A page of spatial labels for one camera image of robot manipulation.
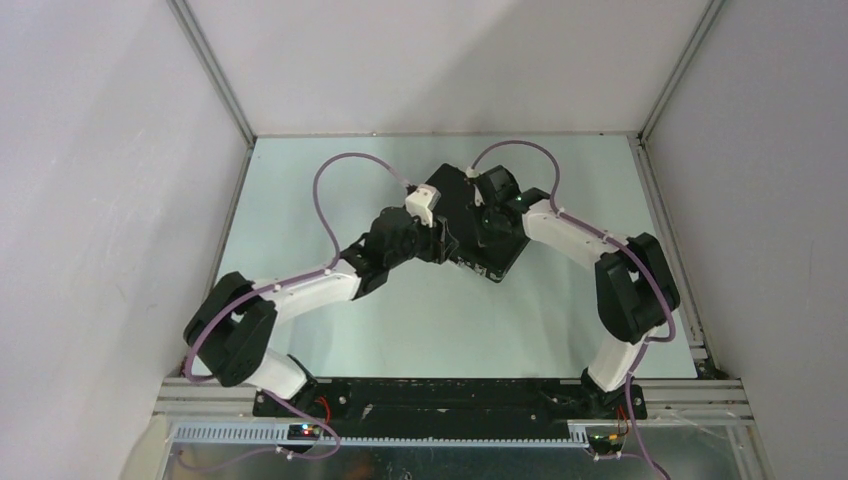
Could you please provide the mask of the black aluminium poker case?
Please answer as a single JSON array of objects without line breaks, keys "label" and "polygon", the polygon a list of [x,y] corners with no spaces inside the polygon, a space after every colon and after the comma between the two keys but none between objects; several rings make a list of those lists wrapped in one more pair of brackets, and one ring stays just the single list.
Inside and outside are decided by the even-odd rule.
[{"label": "black aluminium poker case", "polygon": [[526,235],[491,247],[479,247],[476,241],[476,203],[492,204],[518,199],[519,184],[503,166],[493,167],[474,179],[464,171],[444,163],[427,179],[427,185],[440,192],[435,206],[436,218],[448,221],[450,232],[459,240],[459,247],[450,261],[469,268],[476,274],[500,283],[528,243]]}]

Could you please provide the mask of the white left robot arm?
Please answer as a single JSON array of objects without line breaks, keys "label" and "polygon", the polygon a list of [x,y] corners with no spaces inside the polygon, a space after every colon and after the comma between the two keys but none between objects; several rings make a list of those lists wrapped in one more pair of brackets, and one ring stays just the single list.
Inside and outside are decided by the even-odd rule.
[{"label": "white left robot arm", "polygon": [[293,356],[271,347],[275,327],[364,297],[407,261],[442,264],[458,245],[446,219],[427,222],[401,207],[388,207],[326,267],[264,286],[230,272],[214,285],[184,330],[189,347],[185,376],[193,382],[216,380],[223,387],[251,385],[275,395],[290,415],[304,416],[316,403],[314,378]]}]

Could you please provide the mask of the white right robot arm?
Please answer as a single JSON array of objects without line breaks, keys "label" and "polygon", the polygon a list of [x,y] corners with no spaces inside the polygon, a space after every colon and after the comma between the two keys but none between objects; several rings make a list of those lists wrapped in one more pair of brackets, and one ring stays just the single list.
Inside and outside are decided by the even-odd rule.
[{"label": "white right robot arm", "polygon": [[676,337],[680,294],[659,241],[643,232],[620,236],[557,204],[554,191],[522,191],[505,167],[466,170],[486,238],[518,233],[547,245],[594,276],[597,315],[607,334],[586,373],[585,411],[606,418],[622,403],[619,390],[635,374],[651,343]]}]

